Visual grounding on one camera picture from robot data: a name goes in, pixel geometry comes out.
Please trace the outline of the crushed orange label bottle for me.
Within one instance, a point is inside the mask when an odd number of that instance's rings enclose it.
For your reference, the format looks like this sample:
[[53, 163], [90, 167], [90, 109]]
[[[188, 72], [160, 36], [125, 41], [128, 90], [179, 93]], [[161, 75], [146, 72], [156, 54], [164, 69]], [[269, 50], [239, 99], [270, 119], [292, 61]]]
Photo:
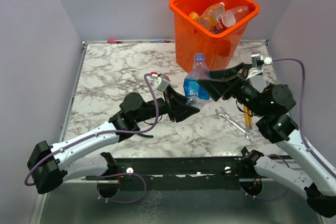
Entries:
[[211, 31], [217, 22], [222, 18], [224, 13], [225, 4], [224, 2], [219, 2], [208, 7], [196, 22], [206, 30]]

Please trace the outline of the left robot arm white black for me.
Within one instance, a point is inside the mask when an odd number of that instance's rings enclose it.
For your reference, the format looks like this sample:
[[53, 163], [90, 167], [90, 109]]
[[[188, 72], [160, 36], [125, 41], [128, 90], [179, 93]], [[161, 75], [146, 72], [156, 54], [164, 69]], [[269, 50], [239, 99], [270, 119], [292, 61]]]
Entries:
[[167, 114], [171, 121], [178, 123], [200, 111], [171, 86], [165, 88], [163, 97], [154, 97], [151, 101], [144, 101], [139, 93], [129, 93], [119, 108], [120, 111], [106, 122], [83, 135], [51, 145], [46, 141], [37, 143], [27, 162], [29, 172], [24, 184], [34, 186], [42, 195], [73, 178], [102, 176], [110, 179], [117, 172], [111, 154], [101, 153], [91, 161], [84, 157], [152, 130], [162, 115]]

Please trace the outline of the light blue label bottle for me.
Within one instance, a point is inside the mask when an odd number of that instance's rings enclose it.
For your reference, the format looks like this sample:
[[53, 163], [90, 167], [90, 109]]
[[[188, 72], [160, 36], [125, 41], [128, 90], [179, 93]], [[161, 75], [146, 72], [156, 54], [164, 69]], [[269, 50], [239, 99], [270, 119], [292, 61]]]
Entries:
[[199, 108], [200, 110], [210, 99], [207, 91], [198, 84], [198, 79], [209, 79], [209, 68], [205, 62], [204, 53], [194, 55], [193, 69], [184, 79], [183, 88], [187, 97], [188, 105]]

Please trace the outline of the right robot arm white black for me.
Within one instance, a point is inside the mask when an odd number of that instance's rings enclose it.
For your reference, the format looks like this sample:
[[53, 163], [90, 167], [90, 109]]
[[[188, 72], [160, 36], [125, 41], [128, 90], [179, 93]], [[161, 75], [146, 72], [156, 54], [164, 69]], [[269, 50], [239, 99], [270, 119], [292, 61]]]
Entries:
[[235, 98], [260, 117], [256, 123], [264, 138], [285, 151], [304, 171], [303, 174], [278, 165], [263, 153], [252, 150], [245, 153], [241, 171], [246, 177], [266, 176], [303, 197], [318, 214], [335, 216], [335, 167], [302, 137], [298, 124], [288, 115], [296, 105], [287, 85], [270, 85], [259, 92], [250, 84], [250, 78], [263, 72], [244, 63], [224, 70], [210, 71], [209, 78], [198, 79], [214, 101]]

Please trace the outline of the orange juice small bottle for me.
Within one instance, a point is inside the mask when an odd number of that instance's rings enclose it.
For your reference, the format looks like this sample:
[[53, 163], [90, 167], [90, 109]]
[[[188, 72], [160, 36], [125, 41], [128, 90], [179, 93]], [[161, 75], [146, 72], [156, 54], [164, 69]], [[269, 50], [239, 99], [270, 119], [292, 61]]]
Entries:
[[196, 12], [190, 12], [188, 16], [189, 16], [189, 18], [192, 19], [193, 21], [198, 21], [199, 18], [200, 18], [199, 14], [196, 13]]

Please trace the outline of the red white label bottle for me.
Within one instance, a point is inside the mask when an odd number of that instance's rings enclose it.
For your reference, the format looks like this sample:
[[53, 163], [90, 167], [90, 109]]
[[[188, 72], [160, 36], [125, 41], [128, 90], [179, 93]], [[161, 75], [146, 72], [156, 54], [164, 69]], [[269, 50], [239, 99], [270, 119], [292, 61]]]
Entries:
[[232, 9], [221, 11], [216, 17], [216, 23], [211, 29], [214, 34], [219, 34], [233, 27], [243, 18], [248, 16], [256, 9], [254, 4], [248, 4], [247, 6], [238, 6]]

